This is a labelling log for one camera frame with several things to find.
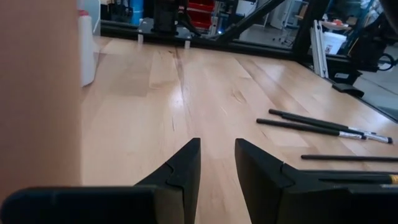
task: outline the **wooden tabletop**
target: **wooden tabletop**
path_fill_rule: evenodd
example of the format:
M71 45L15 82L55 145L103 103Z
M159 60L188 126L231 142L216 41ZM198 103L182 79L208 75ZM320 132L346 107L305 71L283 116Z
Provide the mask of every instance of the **wooden tabletop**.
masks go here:
M250 223L234 160L244 138L298 169L387 170L398 164L302 161L301 154L398 156L398 147L256 124L269 108L398 137L398 125L285 60L102 38L82 91L83 183L134 185L201 138L197 223Z

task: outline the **white object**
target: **white object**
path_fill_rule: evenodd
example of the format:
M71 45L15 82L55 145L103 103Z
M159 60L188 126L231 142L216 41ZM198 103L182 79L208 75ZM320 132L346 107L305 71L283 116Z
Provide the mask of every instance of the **white object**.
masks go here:
M236 13L247 17L248 15L250 15L250 13L254 12L256 8L257 8L257 1L249 2L249 1L239 0L238 6L236 8Z
M191 47L191 42L190 42L189 40L186 40L186 41L185 41L184 48L185 48L185 49L189 49L190 47Z
M331 32L325 32L323 34L324 49L326 54L335 55L339 51L340 47L346 42L347 37L341 34L334 34Z
M80 38L80 77L81 85L85 86L94 81L96 62L94 56L95 43L93 40L93 29L91 28L91 17L79 17Z
M321 22L315 20L310 32L314 72L322 78L328 78L329 73L326 53L323 48L325 44L323 41Z

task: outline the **black cable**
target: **black cable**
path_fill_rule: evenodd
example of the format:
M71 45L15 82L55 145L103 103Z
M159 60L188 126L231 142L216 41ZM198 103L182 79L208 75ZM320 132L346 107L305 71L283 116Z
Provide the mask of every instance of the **black cable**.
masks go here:
M190 32L193 32L195 35L200 37L201 34L196 29L196 27L192 24L191 17L188 15L188 0L183 0L183 6L184 6L184 9L182 11L181 17L179 16L178 23L183 25Z

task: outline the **black diagonal beam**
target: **black diagonal beam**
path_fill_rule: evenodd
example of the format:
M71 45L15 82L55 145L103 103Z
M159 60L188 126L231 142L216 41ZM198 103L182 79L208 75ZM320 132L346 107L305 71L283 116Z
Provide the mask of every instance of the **black diagonal beam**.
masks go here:
M225 33L217 38L217 42L228 43L234 39L237 35L241 34L247 28L251 27L256 21L264 17L266 14L274 10L278 5L280 5L285 0L270 0L264 3L262 6L257 8L249 16L245 17L237 24L233 24L227 28Z

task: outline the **orange object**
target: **orange object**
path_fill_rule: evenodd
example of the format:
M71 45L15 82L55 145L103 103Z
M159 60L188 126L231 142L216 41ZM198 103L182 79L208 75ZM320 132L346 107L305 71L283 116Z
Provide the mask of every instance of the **orange object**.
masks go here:
M342 22L341 20L339 20L339 19L335 19L333 22L334 22L336 25L338 25L338 26L342 26L342 25L343 25L343 22Z

